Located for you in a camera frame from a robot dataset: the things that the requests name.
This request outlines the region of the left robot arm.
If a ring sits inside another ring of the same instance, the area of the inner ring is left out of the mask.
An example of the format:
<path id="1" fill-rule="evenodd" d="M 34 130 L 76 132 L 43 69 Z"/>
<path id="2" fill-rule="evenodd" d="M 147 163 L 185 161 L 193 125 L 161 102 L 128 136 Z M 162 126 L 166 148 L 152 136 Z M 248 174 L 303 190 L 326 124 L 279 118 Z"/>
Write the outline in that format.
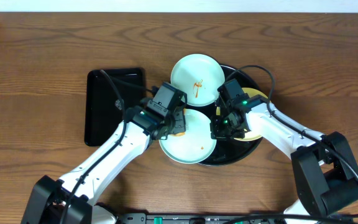
<path id="1" fill-rule="evenodd" d="M 149 103 L 126 109 L 109 139 L 78 167 L 53 180 L 45 175 L 34 185 L 23 223 L 116 223 L 97 204 L 106 187 L 154 140 L 185 131 L 184 107 Z"/>

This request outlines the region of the yellow plate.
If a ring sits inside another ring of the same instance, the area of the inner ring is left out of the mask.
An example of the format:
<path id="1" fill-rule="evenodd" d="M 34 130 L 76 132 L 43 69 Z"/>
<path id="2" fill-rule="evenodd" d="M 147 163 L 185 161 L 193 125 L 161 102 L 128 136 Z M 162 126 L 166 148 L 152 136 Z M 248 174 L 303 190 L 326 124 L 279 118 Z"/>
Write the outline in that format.
<path id="1" fill-rule="evenodd" d="M 264 93 L 262 93 L 260 90 L 257 90 L 255 88 L 249 88 L 249 87 L 242 87 L 242 90 L 244 93 L 248 94 L 248 96 L 251 98 L 253 96 L 256 95 L 261 95 L 265 98 L 267 98 L 267 95 L 265 95 Z M 216 107 L 216 116 L 221 116 L 222 119 L 224 119 L 223 116 L 223 112 L 221 111 L 221 108 L 219 106 Z M 248 131 L 245 129 L 245 133 L 244 136 L 242 138 L 233 138 L 236 141 L 255 141 L 262 138 L 261 135 L 253 132 L 253 131 Z"/>

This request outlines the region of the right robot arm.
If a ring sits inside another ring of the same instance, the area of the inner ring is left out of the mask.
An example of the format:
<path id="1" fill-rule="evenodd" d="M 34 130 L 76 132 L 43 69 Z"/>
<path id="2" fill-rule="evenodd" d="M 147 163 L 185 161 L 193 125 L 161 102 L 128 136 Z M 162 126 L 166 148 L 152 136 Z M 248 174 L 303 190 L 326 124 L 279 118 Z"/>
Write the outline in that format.
<path id="1" fill-rule="evenodd" d="M 279 111 L 266 97 L 221 95 L 212 118 L 214 139 L 252 131 L 286 154 L 298 200 L 279 217 L 287 223 L 345 222 L 358 218 L 358 165 L 347 139 L 308 129 Z"/>

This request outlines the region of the orange green scrub sponge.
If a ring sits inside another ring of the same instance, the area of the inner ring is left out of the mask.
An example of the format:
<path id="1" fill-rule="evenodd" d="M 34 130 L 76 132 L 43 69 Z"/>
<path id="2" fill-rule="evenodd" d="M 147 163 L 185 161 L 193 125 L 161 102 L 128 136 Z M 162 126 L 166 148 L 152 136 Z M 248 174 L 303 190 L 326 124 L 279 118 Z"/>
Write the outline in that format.
<path id="1" fill-rule="evenodd" d="M 176 134 L 170 134 L 171 136 L 174 136 L 174 137 L 179 137 L 179 136 L 184 136 L 185 135 L 185 132 L 181 132 L 181 133 L 176 133 Z"/>

